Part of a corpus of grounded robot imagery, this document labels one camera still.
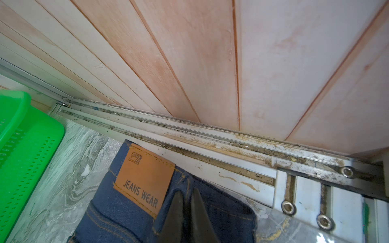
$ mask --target floor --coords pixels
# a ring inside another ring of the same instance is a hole
[[[121,146],[118,141],[73,121],[56,114],[53,117],[64,125],[65,136],[7,243],[65,243]],[[221,189],[247,203],[256,212],[257,242],[342,242],[277,210]]]

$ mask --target wood panel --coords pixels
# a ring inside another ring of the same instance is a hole
[[[239,130],[231,0],[131,0],[201,122]]]
[[[175,117],[199,121],[178,80],[128,0],[73,0]]]
[[[388,64],[386,4],[288,141],[348,154],[388,147]]]
[[[38,0],[37,2],[95,54],[101,62],[130,87],[153,111],[170,115],[161,102],[70,0]],[[140,105],[134,107],[142,110],[148,109]]]
[[[31,95],[31,105],[45,113],[56,103],[52,98],[19,84],[3,75],[0,75],[0,89],[20,90],[29,93]]]
[[[241,131],[286,139],[384,0],[241,0]]]
[[[2,14],[7,15],[3,16],[0,21],[44,50],[57,61],[66,66],[71,65],[73,72],[76,72],[78,76],[99,91],[104,92],[116,104],[132,107],[128,99],[125,100],[121,97],[131,93],[130,88],[123,82],[118,82],[117,76],[37,2],[33,0],[20,0],[17,2],[4,0],[3,3],[7,4],[9,8],[3,8],[4,4],[2,4]],[[27,25],[20,19],[21,16],[28,22]]]
[[[89,93],[75,82],[59,73],[52,66],[37,58],[11,39],[0,33],[0,57],[24,71],[42,79],[46,83],[62,90],[75,98],[88,99]]]
[[[15,32],[13,29],[5,25],[3,22],[0,22],[0,33],[4,34],[11,40],[13,40],[15,43],[17,43],[19,46],[23,47],[24,49],[28,50],[30,53],[34,54],[47,64],[51,65],[53,68],[61,72],[63,75],[68,77],[69,79],[73,80],[75,82],[75,87],[80,90],[87,90],[86,92],[83,91],[83,93],[88,97],[88,99],[96,100],[96,101],[103,101],[106,103],[113,103],[112,100],[108,99],[105,95],[103,95],[100,91],[98,91],[95,87],[91,86],[89,83],[85,82],[82,78],[74,74],[72,71],[70,71],[68,68],[63,66],[61,63],[59,63],[57,60],[46,54],[44,51],[36,47],[34,44],[29,42],[27,39],[25,39],[23,36],[19,35],[17,32]]]

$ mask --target blue denim jeans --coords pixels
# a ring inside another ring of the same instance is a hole
[[[184,221],[181,242],[190,242],[190,201],[193,188],[200,191],[214,232],[220,242],[255,242],[256,215],[247,205],[204,180],[176,166],[162,208],[156,219],[113,188],[132,142],[126,140],[94,198],[69,238],[69,243],[157,242],[173,196],[184,197]]]

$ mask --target sewing machine logo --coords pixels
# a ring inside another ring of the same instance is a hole
[[[128,160],[131,160],[135,164],[139,164],[140,160],[142,159],[142,155],[132,152],[131,157]]]

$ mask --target leather patch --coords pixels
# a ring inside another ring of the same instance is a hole
[[[114,188],[156,218],[174,169],[174,163],[133,143]]]

